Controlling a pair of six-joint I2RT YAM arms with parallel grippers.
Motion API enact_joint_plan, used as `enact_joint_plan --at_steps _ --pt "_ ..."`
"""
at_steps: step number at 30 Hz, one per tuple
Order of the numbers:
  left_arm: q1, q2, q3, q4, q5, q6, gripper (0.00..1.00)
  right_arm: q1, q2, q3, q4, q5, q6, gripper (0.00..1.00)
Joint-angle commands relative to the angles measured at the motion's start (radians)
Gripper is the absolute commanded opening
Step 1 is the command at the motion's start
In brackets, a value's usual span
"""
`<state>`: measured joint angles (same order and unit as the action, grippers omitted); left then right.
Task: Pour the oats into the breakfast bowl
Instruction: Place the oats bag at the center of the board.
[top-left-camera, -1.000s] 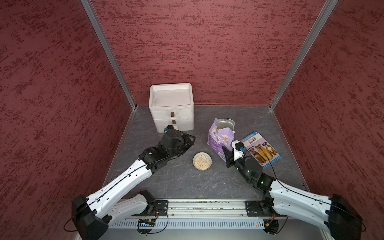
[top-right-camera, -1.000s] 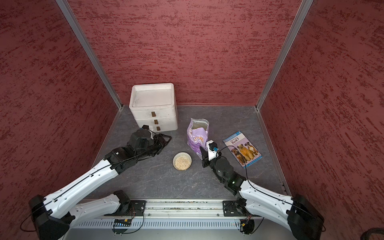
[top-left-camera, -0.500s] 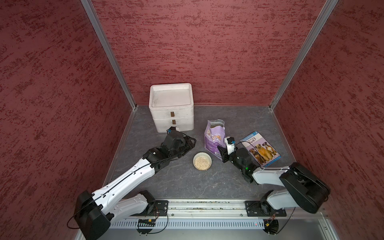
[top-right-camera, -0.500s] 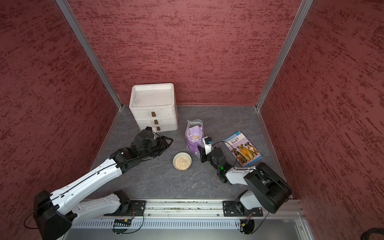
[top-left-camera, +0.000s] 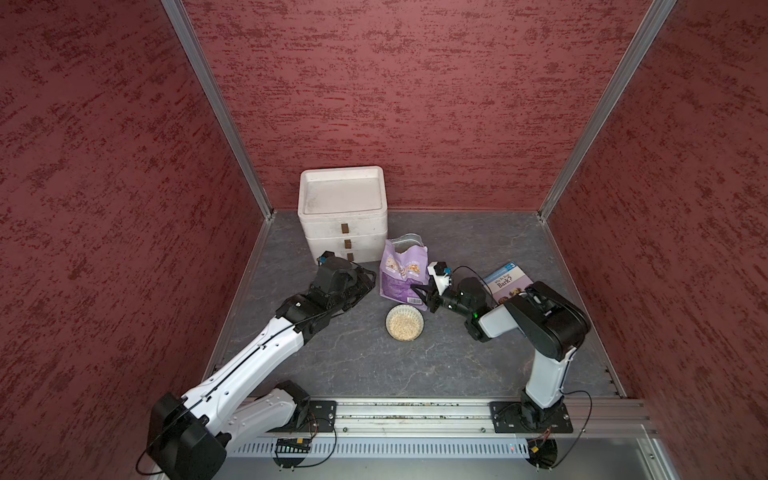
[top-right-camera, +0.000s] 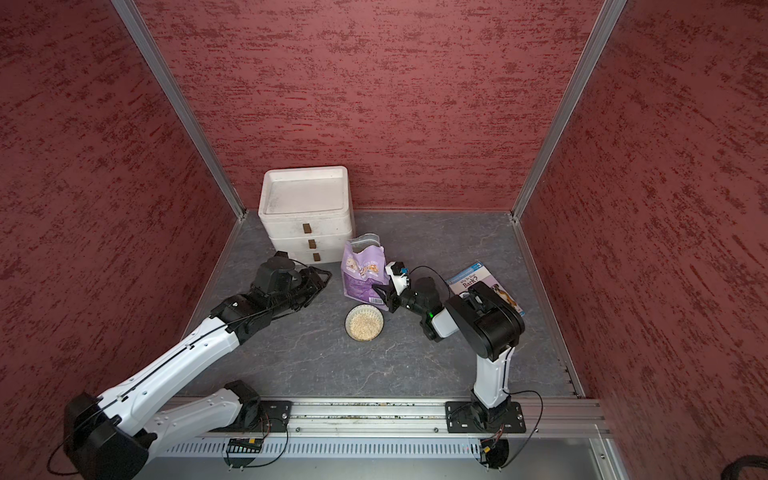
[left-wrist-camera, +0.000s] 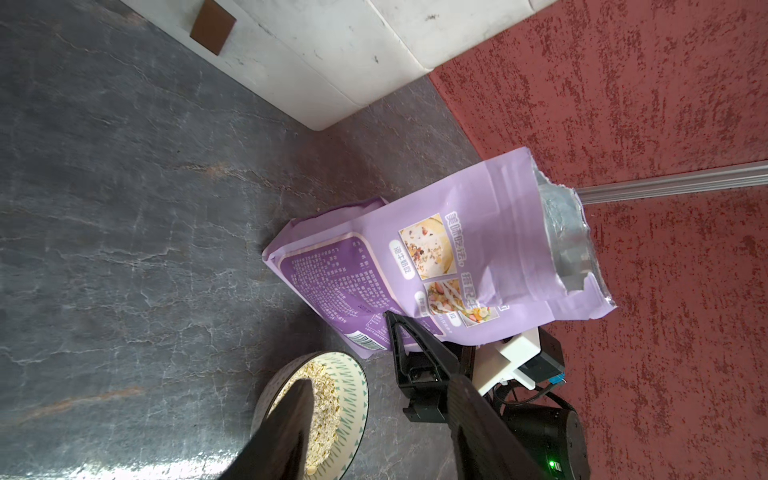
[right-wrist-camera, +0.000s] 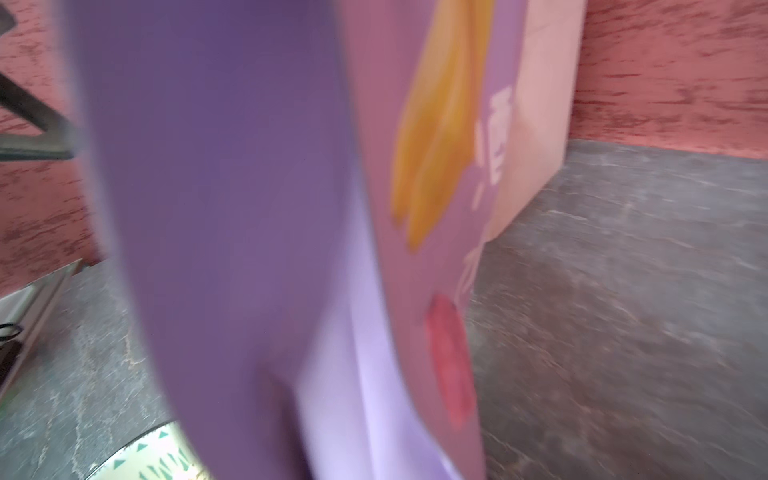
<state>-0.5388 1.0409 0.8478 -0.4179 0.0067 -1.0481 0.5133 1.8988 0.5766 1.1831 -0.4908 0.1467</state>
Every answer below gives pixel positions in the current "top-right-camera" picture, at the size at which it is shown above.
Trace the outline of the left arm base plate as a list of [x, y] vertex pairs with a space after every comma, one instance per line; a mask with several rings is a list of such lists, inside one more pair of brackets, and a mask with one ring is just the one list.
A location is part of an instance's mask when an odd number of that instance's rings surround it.
[[245, 404], [226, 431], [255, 432], [266, 435], [286, 431], [293, 403], [287, 400], [267, 400]]

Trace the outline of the purple oats bag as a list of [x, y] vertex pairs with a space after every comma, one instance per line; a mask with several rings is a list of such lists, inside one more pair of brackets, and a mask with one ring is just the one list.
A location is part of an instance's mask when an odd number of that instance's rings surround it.
[[380, 237], [366, 233], [345, 243], [341, 273], [344, 295], [352, 300], [385, 310], [386, 305], [374, 285], [387, 285], [386, 258]]

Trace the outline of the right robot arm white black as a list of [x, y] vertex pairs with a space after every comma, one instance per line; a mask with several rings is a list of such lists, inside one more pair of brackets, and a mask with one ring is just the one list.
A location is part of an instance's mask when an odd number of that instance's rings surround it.
[[476, 377], [471, 400], [465, 408], [477, 426], [488, 429], [503, 421], [510, 408], [507, 389], [508, 361], [525, 332], [520, 313], [497, 291], [478, 282], [466, 291], [442, 296], [434, 279], [412, 280], [392, 275], [373, 291], [393, 313], [403, 308], [420, 317], [427, 338], [440, 342], [462, 335], [476, 354]]

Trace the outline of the green patterned breakfast bowl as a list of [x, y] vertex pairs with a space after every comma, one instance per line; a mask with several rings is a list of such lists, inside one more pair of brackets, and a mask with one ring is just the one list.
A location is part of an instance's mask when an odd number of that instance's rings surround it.
[[382, 312], [370, 305], [358, 305], [352, 308], [344, 321], [346, 333], [358, 342], [372, 341], [378, 337], [384, 327]]

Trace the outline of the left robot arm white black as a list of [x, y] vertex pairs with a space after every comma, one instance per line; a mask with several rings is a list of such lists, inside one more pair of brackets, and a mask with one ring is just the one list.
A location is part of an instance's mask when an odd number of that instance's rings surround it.
[[261, 396], [240, 380], [181, 407], [165, 405], [273, 321], [307, 308], [331, 277], [331, 272], [279, 251], [259, 266], [246, 292], [223, 300], [148, 366], [99, 395], [74, 397], [65, 407], [58, 447], [73, 465], [73, 475], [132, 479], [159, 454], [203, 433], [269, 433], [274, 417], [265, 411]]

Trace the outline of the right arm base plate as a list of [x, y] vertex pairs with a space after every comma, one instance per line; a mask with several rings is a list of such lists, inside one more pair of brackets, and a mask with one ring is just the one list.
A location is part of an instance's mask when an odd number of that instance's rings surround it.
[[522, 434], [526, 423], [519, 402], [506, 400], [493, 408], [479, 401], [449, 401], [444, 404], [449, 433]]

